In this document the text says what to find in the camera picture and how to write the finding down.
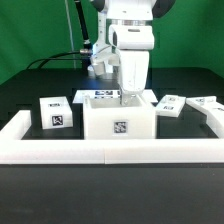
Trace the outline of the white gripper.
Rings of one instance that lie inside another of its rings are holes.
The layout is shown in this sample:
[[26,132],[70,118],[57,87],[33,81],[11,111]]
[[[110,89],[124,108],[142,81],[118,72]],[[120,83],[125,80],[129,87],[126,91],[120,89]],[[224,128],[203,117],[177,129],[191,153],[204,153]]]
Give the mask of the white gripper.
[[120,60],[118,84],[122,92],[120,95],[120,104],[128,106],[131,98],[136,98],[145,89],[149,52],[118,50],[117,54]]

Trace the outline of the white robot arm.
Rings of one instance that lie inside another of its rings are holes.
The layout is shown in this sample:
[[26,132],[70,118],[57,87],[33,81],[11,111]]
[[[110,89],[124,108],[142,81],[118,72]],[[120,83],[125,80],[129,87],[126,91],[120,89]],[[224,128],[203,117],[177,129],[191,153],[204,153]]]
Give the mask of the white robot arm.
[[105,63],[117,68],[120,103],[130,104],[133,96],[145,89],[149,51],[154,48],[152,21],[161,18],[176,0],[90,0],[99,13],[111,22],[108,41],[113,52],[98,51],[91,56],[96,75],[106,72]]

